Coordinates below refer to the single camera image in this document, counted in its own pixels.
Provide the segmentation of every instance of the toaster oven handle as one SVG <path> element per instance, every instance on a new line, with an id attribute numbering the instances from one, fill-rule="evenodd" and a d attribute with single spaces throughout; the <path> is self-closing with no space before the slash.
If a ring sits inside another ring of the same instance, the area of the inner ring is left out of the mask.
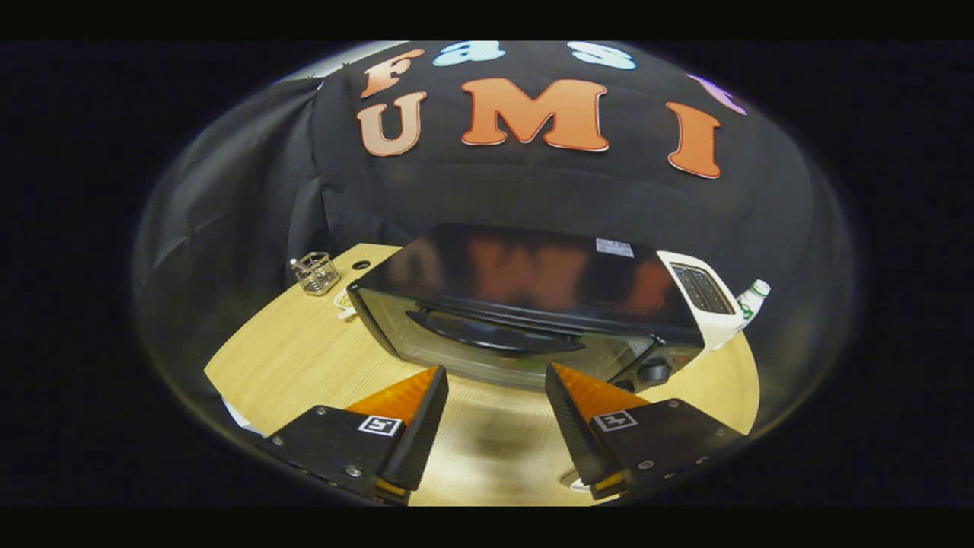
<path id="1" fill-rule="evenodd" d="M 429 311 L 407 310 L 406 316 L 421 327 L 451 340 L 489 350 L 526 354 L 557 354 L 582 350 L 585 345 L 569 338 L 545 336 L 501 327 L 489 331 L 459 318 L 434 318 Z"/>

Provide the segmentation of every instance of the plastic bottle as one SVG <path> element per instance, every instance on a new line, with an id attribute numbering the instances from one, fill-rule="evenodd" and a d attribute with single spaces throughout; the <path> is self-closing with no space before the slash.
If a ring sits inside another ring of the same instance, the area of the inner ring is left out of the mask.
<path id="1" fill-rule="evenodd" d="M 744 321 L 730 334 L 729 337 L 724 339 L 719 345 L 717 345 L 715 350 L 719 350 L 728 343 L 729 340 L 737 336 L 738 333 L 744 331 L 744 328 L 748 326 L 754 317 L 758 315 L 758 311 L 761 310 L 761 305 L 765 303 L 765 298 L 771 293 L 771 286 L 768 282 L 764 280 L 755 280 L 751 287 L 747 289 L 746 292 L 737 296 L 737 304 L 740 306 L 741 311 L 744 313 Z"/>

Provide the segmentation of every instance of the letter m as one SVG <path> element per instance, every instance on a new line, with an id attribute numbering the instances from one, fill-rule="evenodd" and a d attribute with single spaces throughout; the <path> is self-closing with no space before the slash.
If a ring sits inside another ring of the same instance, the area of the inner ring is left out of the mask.
<path id="1" fill-rule="evenodd" d="M 548 118 L 554 116 L 544 142 L 559 148 L 601 152 L 609 142 L 599 133 L 599 98 L 605 86 L 583 80 L 558 80 L 531 99 L 506 78 L 471 80 L 460 89 L 473 98 L 466 144 L 501 144 L 507 133 L 498 129 L 498 117 L 521 142 L 531 142 Z"/>

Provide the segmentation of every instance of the wooden table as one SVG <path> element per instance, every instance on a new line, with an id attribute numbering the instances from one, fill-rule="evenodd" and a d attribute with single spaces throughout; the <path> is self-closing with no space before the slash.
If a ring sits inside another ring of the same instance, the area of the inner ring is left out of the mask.
<path id="1" fill-rule="evenodd" d="M 297 285 L 258 312 L 206 366 L 224 399 L 264 435 L 314 405 L 344 408 L 423 368 L 390 356 L 332 298 L 399 248 L 359 244 L 334 258 L 341 280 L 324 296 Z M 574 471 L 544 393 L 450 374 L 450 395 L 411 506 L 589 506 L 562 483 Z M 758 412 L 758 372 L 743 333 L 639 394 L 680 398 L 747 434 Z"/>

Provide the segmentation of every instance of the toaster oven door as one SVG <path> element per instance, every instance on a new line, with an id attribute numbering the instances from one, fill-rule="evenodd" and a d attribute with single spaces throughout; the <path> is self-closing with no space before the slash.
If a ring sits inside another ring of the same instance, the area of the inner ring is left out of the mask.
<path id="1" fill-rule="evenodd" d="M 361 297 L 402 359 L 507 386 L 544 390 L 549 362 L 608 380 L 653 343 L 650 336 L 572 335 L 513 326 L 366 289 Z"/>

